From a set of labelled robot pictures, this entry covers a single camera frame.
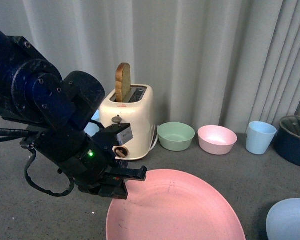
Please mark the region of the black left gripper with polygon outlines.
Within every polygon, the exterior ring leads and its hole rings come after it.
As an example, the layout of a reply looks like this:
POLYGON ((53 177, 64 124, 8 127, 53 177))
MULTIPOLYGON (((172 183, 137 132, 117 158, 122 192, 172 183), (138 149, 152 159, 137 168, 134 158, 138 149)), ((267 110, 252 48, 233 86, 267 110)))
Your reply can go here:
POLYGON ((34 128, 33 134, 24 137, 20 145, 31 152, 31 157, 24 168, 28 184, 36 190, 53 197, 64 197, 75 186, 81 192, 100 197, 126 200, 128 190, 124 179, 145 181, 148 168, 127 168, 128 164, 118 160, 113 152, 119 146, 116 135, 129 123, 113 124, 101 129, 94 136, 84 131, 67 128, 54 131, 46 128, 34 128), (59 168, 69 179, 69 187, 62 193, 53 193, 34 183, 28 169, 40 152, 59 168))

